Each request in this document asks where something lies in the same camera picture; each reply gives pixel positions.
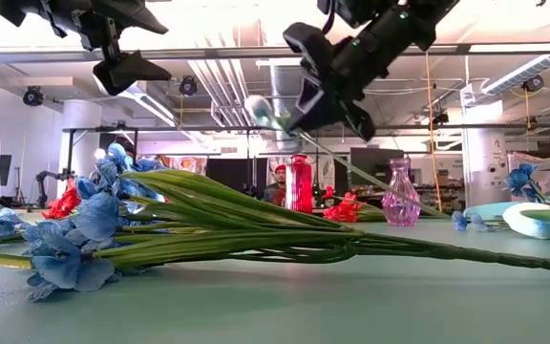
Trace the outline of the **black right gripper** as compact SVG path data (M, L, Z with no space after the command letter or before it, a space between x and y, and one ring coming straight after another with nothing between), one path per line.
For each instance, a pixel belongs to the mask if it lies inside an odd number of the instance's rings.
M328 9L328 22L341 18L361 31L333 46L322 30L306 23L291 24L283 39L302 56L303 83L285 130L311 132L341 123L363 141L376 127L370 114L354 101L409 46L427 51L435 42L434 9ZM321 84L327 84L324 90Z

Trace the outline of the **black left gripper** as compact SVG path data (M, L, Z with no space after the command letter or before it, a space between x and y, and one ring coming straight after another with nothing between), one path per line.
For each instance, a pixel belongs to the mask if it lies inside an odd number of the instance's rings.
M118 45L126 27L168 32L145 6L145 0L0 0L0 15L14 26L20 27L28 14L46 20L61 38L76 32L87 51L103 51L104 60L93 67L93 75L109 96L122 93L139 80L171 78L167 70L144 59L140 51L123 53Z

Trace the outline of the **white artificial tulip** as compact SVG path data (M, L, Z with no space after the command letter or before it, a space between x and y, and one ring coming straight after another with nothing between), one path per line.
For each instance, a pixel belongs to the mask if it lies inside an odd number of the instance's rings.
M262 96L257 95L251 95L245 99L243 102L243 107L245 111L253 117L260 125L263 127L266 127L268 129L272 129L275 131L283 131L286 132L290 136L298 136L307 143L311 144L312 146L316 147L318 150L322 150L328 155L330 155L335 161L338 161L342 163L348 170L350 170L355 175L365 179L368 182L371 182L386 191L390 191L392 194L397 196L399 199L403 199L406 202L410 204L417 205L421 210L424 212L442 219L447 219L448 215L443 213L442 211L436 210L433 207L430 207L428 205L422 204L419 201L416 201L412 199L410 196L406 196L402 192L396 191L392 189L387 184L377 180L372 175L368 174L367 172L362 171L360 168L352 165L348 161L342 160L340 157L338 157L333 151L326 148L322 143L320 143L317 139L314 139L310 134L304 132L304 131L291 131L288 132L285 129L285 119L280 118L274 115L273 108L271 107L270 103Z
M511 229L520 234L550 240L550 205L515 204L503 212L502 218Z

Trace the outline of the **red artificial flower bunch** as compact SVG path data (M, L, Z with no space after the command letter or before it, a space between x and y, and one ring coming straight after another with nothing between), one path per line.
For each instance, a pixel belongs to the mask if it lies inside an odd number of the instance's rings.
M335 222L383 222L386 220L382 209L357 200L357 196L347 192L343 197L337 196L331 185L326 187L324 203L331 202L323 211L323 217Z
M61 220L70 216L81 202L75 179L68 179L65 191L59 198L49 203L48 209L42 211L41 215L45 219Z

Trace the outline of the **pink ribbed glass vase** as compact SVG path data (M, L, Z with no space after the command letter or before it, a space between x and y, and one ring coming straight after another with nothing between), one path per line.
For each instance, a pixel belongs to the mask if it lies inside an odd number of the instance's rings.
M390 189L384 194L382 209L392 226L414 226L419 218L420 206L397 195L400 193L413 201L419 201L410 179L410 165L409 158L390 159Z

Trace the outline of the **black ceiling spotlight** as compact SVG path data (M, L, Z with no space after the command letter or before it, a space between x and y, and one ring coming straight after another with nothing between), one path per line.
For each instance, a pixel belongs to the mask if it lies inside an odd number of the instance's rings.
M544 79L540 75L535 75L525 80L521 88L527 93L535 93L544 87Z
M41 92L40 86L28 86L27 91L23 95L23 103L30 107L41 106L44 102L44 94Z
M185 75L179 84L179 92L184 97L192 97L198 91L198 84L193 75Z

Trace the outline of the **grey overhead beam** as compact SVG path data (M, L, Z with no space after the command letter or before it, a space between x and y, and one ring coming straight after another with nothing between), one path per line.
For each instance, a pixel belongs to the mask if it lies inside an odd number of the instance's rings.
M458 55L515 55L550 54L550 42L541 43L459 43L454 45L434 44L427 51L433 56ZM288 47L233 47L233 48L194 48L170 50L146 50L142 56L156 61L189 59L261 59L297 57ZM75 63L93 62L102 58L99 51L80 50L55 51L40 48L0 48L0 63Z

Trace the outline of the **large dark monitor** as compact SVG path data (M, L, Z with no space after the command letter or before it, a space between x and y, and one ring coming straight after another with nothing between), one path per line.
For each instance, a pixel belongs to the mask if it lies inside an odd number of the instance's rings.
M374 147L350 149L350 163L385 184L391 181L390 160L403 157L404 153L400 150Z

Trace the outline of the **plain white pillar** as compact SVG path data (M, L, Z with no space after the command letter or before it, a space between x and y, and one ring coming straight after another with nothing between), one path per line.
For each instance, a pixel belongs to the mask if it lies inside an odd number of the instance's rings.
M100 105L87 100L69 100L63 105L63 129L75 129L74 134L61 136L59 168L70 169L77 177L89 177L95 169L95 151L99 134L91 132L101 124Z

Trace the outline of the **black partition panel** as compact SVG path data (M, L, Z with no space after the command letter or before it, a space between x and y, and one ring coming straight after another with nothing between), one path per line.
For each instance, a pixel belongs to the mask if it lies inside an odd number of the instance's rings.
M266 187L267 159L209 159L206 176L236 191L263 198Z

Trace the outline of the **cluttered storage shelf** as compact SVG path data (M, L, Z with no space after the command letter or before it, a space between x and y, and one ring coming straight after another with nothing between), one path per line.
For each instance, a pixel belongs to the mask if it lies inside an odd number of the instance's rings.
M466 205L464 182L453 179L446 169L436 171L436 182L421 184L416 188L420 201L433 208L440 208L445 213L462 211Z

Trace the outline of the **white pillar with sockets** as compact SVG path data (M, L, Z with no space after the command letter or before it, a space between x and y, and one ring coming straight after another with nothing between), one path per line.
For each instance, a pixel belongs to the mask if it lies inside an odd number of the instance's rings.
M504 130L496 127L503 115L502 101L464 107L462 159L466 206L508 202L505 190L508 156Z

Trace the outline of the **pink white draped cloth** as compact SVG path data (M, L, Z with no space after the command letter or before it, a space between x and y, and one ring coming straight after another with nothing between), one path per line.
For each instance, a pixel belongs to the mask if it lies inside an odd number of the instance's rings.
M508 154L509 169L519 168L523 163L532 164L536 167L532 179L537 182L543 190L550 186L550 171L539 170L539 166L550 163L550 157L539 158L527 153L511 152Z

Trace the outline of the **silver ventilation duct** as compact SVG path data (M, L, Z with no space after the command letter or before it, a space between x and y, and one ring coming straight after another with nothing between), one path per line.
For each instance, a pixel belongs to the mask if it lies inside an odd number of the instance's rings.
M301 72L292 66L272 66L269 72L274 114L277 117L290 118L301 92ZM302 150L299 139L282 131L277 131L275 135L275 143L280 151L296 153Z

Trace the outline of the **black background rig frame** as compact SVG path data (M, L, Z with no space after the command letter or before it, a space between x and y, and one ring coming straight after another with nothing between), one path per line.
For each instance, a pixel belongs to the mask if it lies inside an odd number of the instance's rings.
M441 130L462 130L462 129L550 129L550 122L547 123L473 123L473 124L444 124L436 125L433 129ZM377 137L377 132L380 131L394 131L394 130L424 130L429 131L430 125L411 125L411 124L397 124L397 125L382 125L377 126L372 138ZM63 133L86 132L86 133L114 133L114 132L252 132L252 131L283 131L283 129L269 128L266 126L183 126L179 127L129 127L129 126L102 126L97 127L69 127L61 129Z

